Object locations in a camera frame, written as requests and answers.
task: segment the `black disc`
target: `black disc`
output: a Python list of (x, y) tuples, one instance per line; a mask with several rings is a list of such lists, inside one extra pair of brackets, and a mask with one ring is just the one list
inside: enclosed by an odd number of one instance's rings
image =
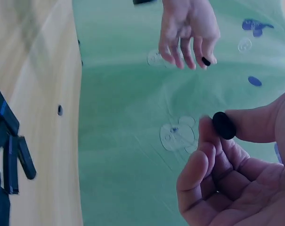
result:
[(205, 57), (202, 57), (202, 62), (206, 65), (206, 66), (210, 66), (210, 61), (207, 60)]
[(217, 134), (225, 140), (231, 140), (236, 136), (236, 127), (224, 112), (215, 113), (212, 123)]

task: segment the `light wood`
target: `light wood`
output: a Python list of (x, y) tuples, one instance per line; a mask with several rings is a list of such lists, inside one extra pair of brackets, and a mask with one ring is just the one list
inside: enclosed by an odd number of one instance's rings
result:
[(30, 181), (18, 164), (20, 194), (10, 196), (11, 226), (82, 225), (80, 88), (71, 0), (0, 0), (0, 90), (20, 121), (19, 134), (37, 169)]

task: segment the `black rubber strip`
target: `black rubber strip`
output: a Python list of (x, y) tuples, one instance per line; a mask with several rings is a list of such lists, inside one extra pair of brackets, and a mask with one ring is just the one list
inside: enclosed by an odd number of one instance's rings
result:
[(0, 121), (4, 121), (13, 136), (18, 135), (20, 123), (0, 92)]
[(8, 194), (19, 194), (17, 153), (18, 137), (10, 135), (3, 149), (4, 189)]
[(19, 147), (18, 157), (21, 162), (24, 173), (28, 179), (33, 180), (37, 172), (35, 170), (33, 160), (30, 156), (25, 137), (19, 137), (18, 147)]

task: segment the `green table surface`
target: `green table surface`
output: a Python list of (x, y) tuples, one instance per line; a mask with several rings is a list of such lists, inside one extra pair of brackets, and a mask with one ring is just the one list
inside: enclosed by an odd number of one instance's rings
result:
[[(74, 0), (83, 60), (79, 170), (85, 226), (185, 226), (177, 176), (198, 139), (198, 120), (268, 104), (285, 92), (285, 17), (279, 1), (211, 1), (221, 30), (218, 64), (177, 69), (158, 55), (162, 3)], [(272, 24), (261, 37), (252, 18)], [(262, 86), (249, 83), (259, 79)], [(276, 162), (274, 144), (238, 143)]]

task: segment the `palm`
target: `palm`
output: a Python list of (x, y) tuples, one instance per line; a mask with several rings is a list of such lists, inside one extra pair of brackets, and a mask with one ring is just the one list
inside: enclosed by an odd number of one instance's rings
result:
[(217, 211), (220, 211), (222, 206), (226, 208), (213, 219), (210, 225), (285, 225), (280, 224), (285, 220), (282, 215), (285, 212), (284, 167), (281, 164), (270, 164), (258, 175), (250, 176), (255, 180), (236, 194), (239, 197), (233, 196), (235, 193), (233, 190), (228, 193), (233, 201), (213, 203)]
[(238, 138), (277, 141), (284, 164), (251, 158), (202, 118), (198, 149), (177, 181), (182, 216), (190, 226), (285, 226), (285, 94), (268, 106), (227, 114)]

